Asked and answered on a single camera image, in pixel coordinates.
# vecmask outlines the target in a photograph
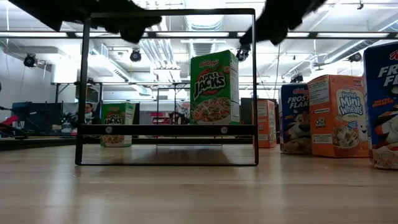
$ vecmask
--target ceiling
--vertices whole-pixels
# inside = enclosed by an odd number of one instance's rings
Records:
[[[240,8],[249,7],[256,10],[259,15],[264,6],[261,0],[224,0],[224,7]],[[193,7],[219,7],[212,4],[210,0],[202,0],[200,3],[195,0],[140,0],[134,1],[140,6],[146,6],[148,9],[181,9],[184,8],[183,2],[188,2]],[[357,10],[359,0],[329,0],[316,13],[307,16],[303,24],[296,30],[302,32],[309,31],[344,31],[344,32],[367,32],[374,31],[378,24],[387,19],[396,16],[398,20],[398,0],[363,0],[364,7]],[[200,16],[199,20],[208,21],[214,18],[208,16]],[[240,31],[244,32],[251,25],[250,16],[224,16],[220,30],[224,31]],[[63,31],[81,31],[83,28],[79,24],[64,23]],[[164,29],[179,31],[185,30],[185,19],[182,16],[166,17],[164,19]],[[0,30],[9,31],[51,31],[47,26],[43,25],[32,16],[20,10],[7,1],[0,1]],[[174,59],[180,67],[180,79],[189,79],[189,59],[190,50],[188,44],[181,43],[182,40],[188,39],[172,39],[170,41]],[[72,60],[79,64],[81,40],[76,39],[11,39],[9,47],[56,47],[69,55]],[[323,66],[321,71],[310,68],[310,61],[314,60],[314,55],[325,55],[335,51],[347,44],[349,40],[285,40],[279,46],[273,46],[269,42],[262,42],[256,45],[257,48],[257,71],[264,82],[290,82],[289,75],[284,79],[281,77],[292,71],[293,68],[299,66],[299,72],[303,73],[304,80],[309,81],[316,76],[325,73],[345,74],[345,75],[361,75],[363,73],[362,62],[350,63],[346,60]],[[92,45],[107,46],[109,57],[113,59],[120,67],[134,76],[136,72],[150,72],[153,63],[141,50],[142,60],[132,63],[129,59],[131,49],[140,48],[140,45],[133,45],[123,40],[116,39],[95,39]],[[232,50],[236,52],[239,47],[238,40],[224,40],[218,43],[218,50]],[[249,57],[245,62],[239,64],[240,82],[250,82],[252,77],[252,59]]]

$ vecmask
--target wooden floor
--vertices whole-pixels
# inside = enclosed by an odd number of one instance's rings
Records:
[[[398,223],[398,173],[367,159],[262,149],[258,167],[77,167],[74,152],[0,152],[0,223]]]

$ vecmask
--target cardboard box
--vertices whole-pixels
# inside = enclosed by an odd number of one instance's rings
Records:
[[[259,129],[259,147],[276,147],[276,121],[274,102],[270,100],[258,100],[257,117]]]
[[[132,125],[136,105],[130,103],[111,103],[102,106],[102,124]],[[104,147],[129,147],[131,136],[102,136]]]
[[[370,158],[381,169],[398,169],[398,44],[364,53],[365,104]]]
[[[324,75],[308,83],[312,154],[368,157],[362,77]]]
[[[279,90],[280,150],[312,154],[308,86],[282,85]]]
[[[238,60],[229,50],[191,59],[191,124],[239,124]]]

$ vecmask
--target apple jacks cereal box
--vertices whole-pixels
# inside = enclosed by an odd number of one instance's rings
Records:
[[[111,103],[102,106],[102,124],[132,125],[136,105],[130,103]],[[131,146],[131,136],[102,136],[101,145],[104,147]]]
[[[311,154],[310,108],[307,84],[282,85],[279,91],[280,150]]]
[[[270,100],[257,101],[259,147],[276,147],[275,104]]]
[[[362,77],[324,75],[308,83],[312,154],[368,157]]]
[[[191,59],[191,124],[239,124],[238,59],[229,50]]]
[[[371,161],[398,169],[398,44],[366,49],[364,65]]]

